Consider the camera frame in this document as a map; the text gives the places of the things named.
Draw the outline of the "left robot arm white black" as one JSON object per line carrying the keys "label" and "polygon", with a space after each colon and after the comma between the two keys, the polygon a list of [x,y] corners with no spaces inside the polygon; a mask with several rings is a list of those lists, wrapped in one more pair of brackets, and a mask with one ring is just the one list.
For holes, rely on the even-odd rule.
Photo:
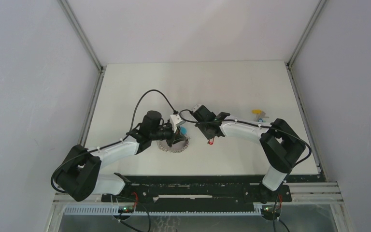
{"label": "left robot arm white black", "polygon": [[75,145],[53,172],[51,186],[77,202],[92,194],[112,194],[121,202],[127,201],[132,194],[131,187],[117,174],[101,174],[101,169],[123,158],[140,154],[153,141],[165,141],[169,147],[187,141],[180,129],[184,122],[178,113],[164,122],[160,112],[148,111],[142,122],[117,142],[91,150]]}

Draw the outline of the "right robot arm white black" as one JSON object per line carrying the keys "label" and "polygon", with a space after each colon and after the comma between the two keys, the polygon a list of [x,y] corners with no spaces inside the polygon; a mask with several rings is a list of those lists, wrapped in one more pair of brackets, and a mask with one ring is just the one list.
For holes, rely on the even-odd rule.
{"label": "right robot arm white black", "polygon": [[278,188],[308,147],[288,123],[280,118],[265,124],[244,121],[226,112],[216,115],[202,104],[194,106],[191,115],[196,120],[196,127],[208,140],[233,137],[262,146],[270,164],[259,189],[260,196],[266,201],[273,201],[279,195]]}

